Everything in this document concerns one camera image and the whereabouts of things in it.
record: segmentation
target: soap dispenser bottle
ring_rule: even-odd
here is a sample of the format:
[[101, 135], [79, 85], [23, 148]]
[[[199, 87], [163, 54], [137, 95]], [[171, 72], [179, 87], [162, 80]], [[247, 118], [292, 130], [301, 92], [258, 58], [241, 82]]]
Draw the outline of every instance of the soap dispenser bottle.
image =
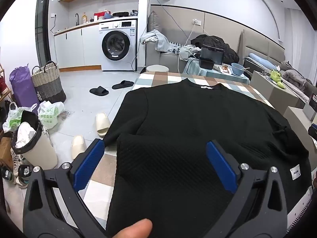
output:
[[81, 23], [82, 23], [82, 24], [85, 24], [86, 21], [87, 21], [87, 16], [86, 16], [86, 14], [85, 14], [85, 12], [84, 12], [83, 17], [81, 18]]

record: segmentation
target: upholstered headboard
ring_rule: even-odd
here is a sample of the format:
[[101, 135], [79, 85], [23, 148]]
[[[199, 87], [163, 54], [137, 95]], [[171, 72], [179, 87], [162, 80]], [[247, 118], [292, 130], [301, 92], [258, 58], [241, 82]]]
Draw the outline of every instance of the upholstered headboard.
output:
[[255, 31], [244, 29], [239, 39], [239, 63], [243, 65], [244, 59], [250, 53], [270, 61], [275, 66], [280, 65], [285, 60], [285, 49], [283, 47]]

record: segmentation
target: woven basket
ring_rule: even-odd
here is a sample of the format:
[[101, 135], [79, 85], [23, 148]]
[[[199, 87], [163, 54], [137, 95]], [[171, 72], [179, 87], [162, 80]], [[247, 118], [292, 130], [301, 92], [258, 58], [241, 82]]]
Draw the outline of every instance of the woven basket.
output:
[[35, 66], [32, 69], [32, 81], [40, 101], [50, 101], [53, 104], [66, 100], [59, 69], [53, 61], [48, 61], [42, 68]]

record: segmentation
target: red item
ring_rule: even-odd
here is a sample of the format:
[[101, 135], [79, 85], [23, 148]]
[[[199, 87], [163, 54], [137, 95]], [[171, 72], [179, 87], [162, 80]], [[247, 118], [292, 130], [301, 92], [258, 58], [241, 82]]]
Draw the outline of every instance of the red item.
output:
[[99, 18], [99, 17], [103, 17], [106, 12], [109, 13], [109, 14], [111, 14], [111, 11], [103, 11], [103, 12], [97, 12], [97, 13], [95, 13], [94, 16], [97, 15], [98, 18]]
[[5, 80], [4, 78], [1, 76], [0, 77], [0, 93], [1, 95], [4, 95], [5, 93], [7, 93], [9, 91], [7, 84], [5, 84]]

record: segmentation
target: black slipper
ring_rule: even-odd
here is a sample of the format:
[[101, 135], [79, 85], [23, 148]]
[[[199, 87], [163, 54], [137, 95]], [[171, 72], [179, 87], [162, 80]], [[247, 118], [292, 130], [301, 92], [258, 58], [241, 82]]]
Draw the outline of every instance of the black slipper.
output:
[[92, 88], [89, 92], [96, 96], [105, 96], [109, 94], [109, 91], [104, 89], [102, 86], [99, 86], [98, 88]]
[[113, 85], [112, 89], [120, 89], [120, 88], [125, 88], [125, 87], [132, 87], [134, 82], [129, 82], [129, 81], [121, 81], [119, 84]]

